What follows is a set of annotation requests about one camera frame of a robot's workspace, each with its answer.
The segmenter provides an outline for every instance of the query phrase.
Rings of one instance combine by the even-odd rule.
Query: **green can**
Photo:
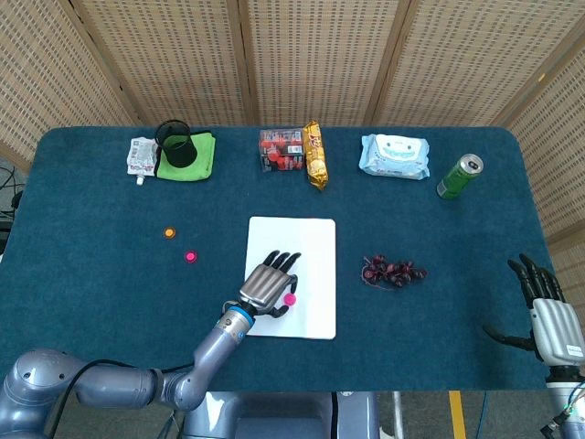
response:
[[[445,199],[457,198],[463,188],[484,170],[484,162],[475,154],[466,154],[457,160],[457,163],[437,185],[439,197]]]

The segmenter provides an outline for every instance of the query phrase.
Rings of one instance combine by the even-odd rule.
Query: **pink cap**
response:
[[[293,306],[294,304],[296,304],[296,295],[288,293],[284,297],[284,304],[288,306]]]
[[[197,252],[194,252],[193,250],[189,250],[188,252],[185,253],[185,261],[187,263],[194,263],[197,261]]]

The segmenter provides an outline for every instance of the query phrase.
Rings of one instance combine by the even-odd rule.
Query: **black mesh cup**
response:
[[[158,125],[156,144],[165,151],[166,160],[174,167],[187,167],[195,162],[197,150],[191,141],[189,125],[173,119]]]

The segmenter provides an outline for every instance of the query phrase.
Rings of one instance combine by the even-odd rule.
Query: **white cutting board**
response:
[[[335,222],[332,219],[252,217],[245,279],[274,250],[300,252],[296,304],[280,318],[256,317],[249,336],[335,338]],[[286,289],[276,303],[283,305]]]

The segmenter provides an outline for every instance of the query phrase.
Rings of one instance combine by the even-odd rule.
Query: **humanoid robot hand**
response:
[[[239,289],[239,301],[251,305],[257,316],[265,314],[274,318],[283,316],[289,307],[283,305],[277,309],[274,305],[288,286],[291,287],[291,294],[296,290],[298,278],[296,274],[289,275],[287,272],[301,254],[279,253],[275,250],[269,254]]]
[[[522,263],[508,260],[516,273],[532,321],[530,338],[508,337],[485,325],[498,343],[535,351],[547,366],[580,366],[585,363],[585,341],[573,306],[567,304],[557,278],[539,268],[525,254]]]

